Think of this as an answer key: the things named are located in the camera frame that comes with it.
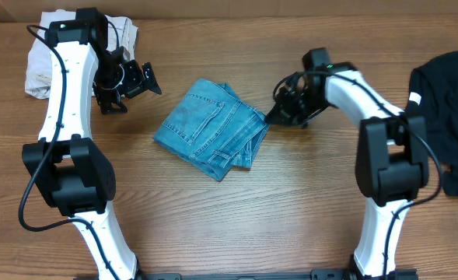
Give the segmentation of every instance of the wooden table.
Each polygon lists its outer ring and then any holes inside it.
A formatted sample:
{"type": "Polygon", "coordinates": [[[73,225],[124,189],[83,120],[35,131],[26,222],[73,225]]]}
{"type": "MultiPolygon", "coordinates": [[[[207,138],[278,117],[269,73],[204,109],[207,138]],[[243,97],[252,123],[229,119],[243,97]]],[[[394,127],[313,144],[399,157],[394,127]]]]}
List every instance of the wooden table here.
{"type": "MultiPolygon", "coordinates": [[[[399,107],[411,69],[458,50],[458,15],[135,21],[136,58],[151,61],[163,95],[126,101],[128,114],[101,115],[93,103],[95,143],[113,163],[114,199],[126,241],[147,272],[184,275],[343,268],[362,230],[365,202],[354,176],[357,130],[328,109],[309,128],[272,127],[251,170],[221,183],[159,147],[155,130],[199,78],[227,82],[268,112],[271,91],[302,69],[301,57],[328,47],[352,61],[399,107]]],[[[35,142],[46,100],[24,93],[33,38],[22,23],[0,24],[0,279],[70,279],[96,274],[73,226],[43,233],[19,225],[29,175],[21,160],[35,142]]],[[[426,197],[435,189],[435,170],[426,197]]],[[[37,190],[31,225],[61,219],[37,190]]],[[[399,268],[423,279],[458,279],[458,198],[444,194],[410,211],[397,250],[399,268]]]]}

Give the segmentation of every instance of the white tag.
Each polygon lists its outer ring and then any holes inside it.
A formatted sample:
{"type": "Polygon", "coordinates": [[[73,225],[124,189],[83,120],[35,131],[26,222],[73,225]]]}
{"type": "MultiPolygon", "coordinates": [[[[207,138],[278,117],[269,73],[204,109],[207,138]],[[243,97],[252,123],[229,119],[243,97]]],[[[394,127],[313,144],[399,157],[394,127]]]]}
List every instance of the white tag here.
{"type": "Polygon", "coordinates": [[[422,96],[418,93],[411,92],[408,97],[409,101],[414,101],[417,105],[421,105],[422,96]]]}

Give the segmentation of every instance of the blue denim garment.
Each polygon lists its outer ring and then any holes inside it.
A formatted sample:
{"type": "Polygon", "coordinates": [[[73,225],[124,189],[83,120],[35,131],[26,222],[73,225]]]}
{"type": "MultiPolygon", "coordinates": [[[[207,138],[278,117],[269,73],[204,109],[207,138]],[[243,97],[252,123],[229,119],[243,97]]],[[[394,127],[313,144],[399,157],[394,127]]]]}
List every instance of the blue denim garment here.
{"type": "Polygon", "coordinates": [[[269,125],[228,84],[199,79],[154,135],[168,151],[220,181],[250,168],[269,125]]]}

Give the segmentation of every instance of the black cable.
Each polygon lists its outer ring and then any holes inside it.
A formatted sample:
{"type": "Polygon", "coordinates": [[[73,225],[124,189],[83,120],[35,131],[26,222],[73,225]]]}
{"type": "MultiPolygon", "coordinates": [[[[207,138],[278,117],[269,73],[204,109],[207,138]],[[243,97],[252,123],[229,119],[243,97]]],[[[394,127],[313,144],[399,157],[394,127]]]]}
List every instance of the black cable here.
{"type": "Polygon", "coordinates": [[[335,74],[335,73],[329,73],[329,72],[325,72],[325,71],[305,71],[305,72],[296,72],[292,75],[289,75],[288,77],[284,78],[283,80],[281,80],[275,87],[274,89],[274,99],[275,99],[275,92],[277,91],[278,87],[286,82],[287,80],[289,80],[290,78],[293,78],[293,77],[303,77],[304,75],[322,75],[322,76],[326,76],[326,77],[337,77],[339,79],[342,79],[344,81],[347,81],[347,82],[350,82],[352,83],[353,85],[355,86],[358,86],[360,89],[362,89],[365,93],[367,93],[367,95],[370,97],[370,99],[372,99],[372,101],[374,101],[374,103],[381,109],[383,110],[386,114],[390,115],[391,117],[393,117],[401,126],[403,126],[405,128],[405,130],[410,133],[411,136],[413,136],[414,138],[416,138],[424,147],[425,149],[428,151],[428,154],[429,156],[432,158],[432,160],[434,161],[434,164],[436,166],[436,169],[438,171],[438,187],[436,189],[436,191],[431,195],[429,196],[428,198],[424,198],[424,199],[421,199],[419,201],[414,201],[408,205],[405,205],[405,206],[402,206],[400,207],[399,209],[397,209],[394,213],[393,213],[393,218],[391,219],[391,222],[390,222],[390,226],[387,230],[387,235],[386,235],[386,242],[384,243],[384,264],[383,264],[383,275],[382,275],[382,278],[384,278],[385,280],[388,279],[387,277],[387,260],[388,260],[388,249],[389,249],[389,243],[390,243],[390,237],[391,237],[391,233],[393,231],[393,227],[394,227],[394,223],[396,222],[396,220],[399,218],[399,214],[405,210],[405,209],[408,209],[408,208],[411,208],[411,207],[414,207],[416,205],[421,205],[425,202],[428,202],[428,201],[431,201],[432,199],[436,198],[439,194],[439,192],[441,191],[441,182],[442,182],[442,174],[443,174],[443,171],[442,171],[442,168],[441,168],[441,165],[438,161],[438,158],[436,157],[436,154],[432,151],[431,147],[429,147],[428,143],[426,141],[424,141],[424,139],[421,138],[421,136],[417,135],[416,133],[414,133],[409,127],[408,127],[408,124],[405,123],[403,120],[401,120],[396,114],[394,114],[393,112],[391,112],[390,110],[388,110],[383,103],[381,103],[380,101],[377,100],[377,98],[373,95],[373,93],[370,92],[369,89],[367,89],[364,85],[362,85],[361,83],[357,82],[355,79],[350,79],[350,78],[347,78],[347,77],[344,77],[343,75],[338,75],[338,74],[335,74]]]}
{"type": "Polygon", "coordinates": [[[40,168],[42,167],[42,165],[44,165],[47,162],[47,159],[49,158],[49,156],[51,156],[52,149],[54,148],[54,145],[58,141],[58,136],[59,136],[59,132],[61,131],[61,128],[64,127],[64,125],[62,124],[62,119],[63,119],[63,111],[64,111],[64,108],[65,108],[66,85],[67,85],[66,67],[65,67],[65,63],[63,62],[63,59],[61,58],[61,55],[59,55],[59,53],[56,51],[56,49],[54,49],[51,45],[49,45],[44,38],[40,37],[37,33],[35,33],[32,30],[32,28],[37,28],[37,29],[45,30],[45,31],[47,31],[47,28],[42,27],[42,26],[37,26],[37,25],[28,25],[28,26],[26,26],[26,29],[28,30],[28,32],[30,32],[30,34],[34,35],[42,43],[44,43],[54,53],[56,58],[58,58],[59,65],[61,66],[61,74],[63,76],[63,83],[62,83],[61,103],[59,105],[58,120],[56,121],[56,129],[54,131],[54,136],[53,136],[53,138],[51,140],[51,143],[49,144],[49,147],[47,148],[47,151],[44,153],[44,156],[42,157],[42,160],[39,162],[37,168],[35,169],[35,172],[33,172],[33,175],[30,178],[30,181],[28,182],[28,185],[26,186],[26,190],[23,193],[23,197],[21,198],[21,202],[19,203],[19,209],[18,209],[19,224],[21,224],[21,226],[24,229],[27,229],[27,230],[32,231],[32,232],[41,232],[41,231],[44,231],[44,230],[53,229],[55,227],[62,226],[62,225],[67,224],[67,223],[73,223],[73,222],[80,222],[80,223],[86,225],[86,228],[88,230],[90,230],[90,232],[92,233],[92,235],[94,237],[94,240],[96,241],[97,249],[99,250],[99,253],[100,253],[100,255],[101,255],[101,257],[102,257],[102,259],[104,261],[104,264],[106,265],[106,268],[110,270],[110,273],[113,275],[113,277],[116,280],[120,280],[118,278],[118,275],[116,274],[116,272],[110,266],[110,262],[107,260],[106,255],[104,254],[103,246],[102,246],[101,242],[99,241],[99,237],[97,236],[97,233],[94,230],[94,228],[92,227],[92,224],[90,222],[87,222],[84,219],[75,218],[75,219],[66,219],[66,220],[63,220],[63,221],[51,223],[50,225],[47,225],[47,226],[40,226],[40,227],[39,226],[38,227],[29,226],[25,222],[25,218],[23,216],[23,212],[24,212],[24,209],[25,209],[26,200],[28,199],[28,195],[30,194],[30,191],[32,190],[32,187],[35,184],[35,179],[37,178],[37,176],[38,176],[38,174],[40,172],[40,168]]]}
{"type": "Polygon", "coordinates": [[[118,31],[117,31],[117,28],[114,26],[114,24],[111,22],[111,21],[107,21],[114,29],[114,34],[117,36],[117,48],[116,49],[119,49],[120,48],[120,38],[118,38],[118,31]]]}

